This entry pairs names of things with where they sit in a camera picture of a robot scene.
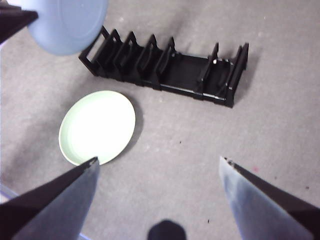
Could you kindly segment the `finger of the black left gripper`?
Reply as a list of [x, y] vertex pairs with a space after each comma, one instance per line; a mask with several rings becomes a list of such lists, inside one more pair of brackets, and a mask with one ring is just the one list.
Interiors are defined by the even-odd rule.
[[20, 9], [0, 10], [0, 42], [4, 43], [38, 18], [36, 11]]

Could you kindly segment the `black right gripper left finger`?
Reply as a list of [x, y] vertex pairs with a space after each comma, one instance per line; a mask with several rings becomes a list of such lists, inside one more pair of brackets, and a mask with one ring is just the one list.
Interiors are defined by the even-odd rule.
[[76, 240], [92, 204], [100, 172], [93, 157], [0, 206], [2, 240]]

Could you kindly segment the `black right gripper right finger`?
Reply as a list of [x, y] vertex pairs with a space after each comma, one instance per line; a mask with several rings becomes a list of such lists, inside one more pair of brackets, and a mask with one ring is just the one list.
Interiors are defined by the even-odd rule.
[[219, 176], [243, 240], [318, 240], [320, 209], [219, 158]]

